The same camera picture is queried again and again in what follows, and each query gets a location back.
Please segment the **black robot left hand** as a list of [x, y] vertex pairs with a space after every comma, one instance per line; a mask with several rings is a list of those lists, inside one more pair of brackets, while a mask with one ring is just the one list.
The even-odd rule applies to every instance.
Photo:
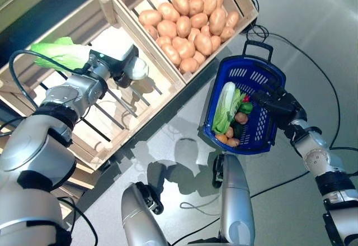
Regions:
[[118, 87], [128, 88], [134, 80], [130, 76], [139, 60], [139, 50], [135, 45], [129, 45], [116, 55], [109, 50], [91, 49], [89, 60], [93, 66], [90, 76], [104, 82], [112, 78]]

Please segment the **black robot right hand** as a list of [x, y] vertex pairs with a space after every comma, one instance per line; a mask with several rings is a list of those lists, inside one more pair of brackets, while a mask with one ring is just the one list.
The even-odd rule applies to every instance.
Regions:
[[307, 122], [305, 109], [278, 81], [269, 79], [251, 99], [269, 112], [280, 130], [287, 130], [295, 120]]

